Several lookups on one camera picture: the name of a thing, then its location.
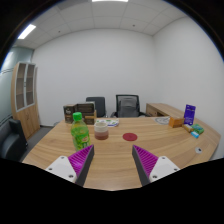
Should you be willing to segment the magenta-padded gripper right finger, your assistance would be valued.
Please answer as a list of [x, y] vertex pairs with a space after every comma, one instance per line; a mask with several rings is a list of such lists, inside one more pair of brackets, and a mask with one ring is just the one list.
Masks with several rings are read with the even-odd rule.
[[132, 156], [143, 186], [180, 170], [168, 157], [157, 157], [136, 145], [132, 148]]

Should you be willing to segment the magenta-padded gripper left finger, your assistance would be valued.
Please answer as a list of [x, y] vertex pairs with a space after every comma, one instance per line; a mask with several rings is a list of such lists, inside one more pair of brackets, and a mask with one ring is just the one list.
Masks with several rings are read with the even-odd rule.
[[65, 180], [83, 186], [94, 157], [94, 146], [87, 146], [80, 151], [66, 156], [59, 156], [46, 171]]

